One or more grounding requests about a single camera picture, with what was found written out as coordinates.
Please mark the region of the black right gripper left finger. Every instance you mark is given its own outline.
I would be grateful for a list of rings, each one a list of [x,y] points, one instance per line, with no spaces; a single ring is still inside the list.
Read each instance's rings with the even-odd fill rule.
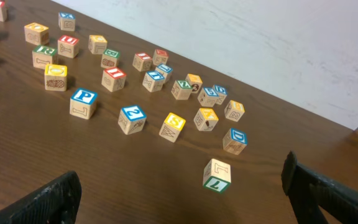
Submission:
[[[0,223],[74,223],[81,194],[77,173],[68,171],[0,210]]]

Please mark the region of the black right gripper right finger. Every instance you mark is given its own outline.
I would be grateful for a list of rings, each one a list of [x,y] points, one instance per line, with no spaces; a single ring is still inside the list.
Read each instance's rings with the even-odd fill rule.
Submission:
[[[358,223],[358,191],[300,164],[293,151],[281,180],[298,223],[327,223],[321,208],[341,223]]]

